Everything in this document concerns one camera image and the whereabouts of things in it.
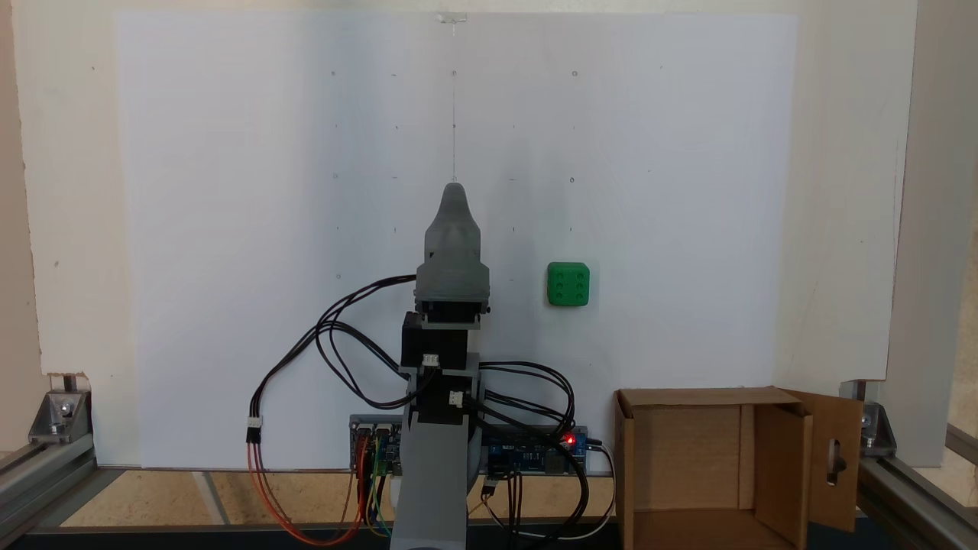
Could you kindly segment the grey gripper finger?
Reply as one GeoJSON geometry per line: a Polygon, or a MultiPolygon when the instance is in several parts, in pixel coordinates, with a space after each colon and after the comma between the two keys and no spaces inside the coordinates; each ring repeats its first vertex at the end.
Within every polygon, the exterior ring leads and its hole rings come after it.
{"type": "Polygon", "coordinates": [[[460,251],[481,260],[481,232],[460,183],[448,183],[436,216],[425,233],[425,261],[444,251],[460,251]]]}

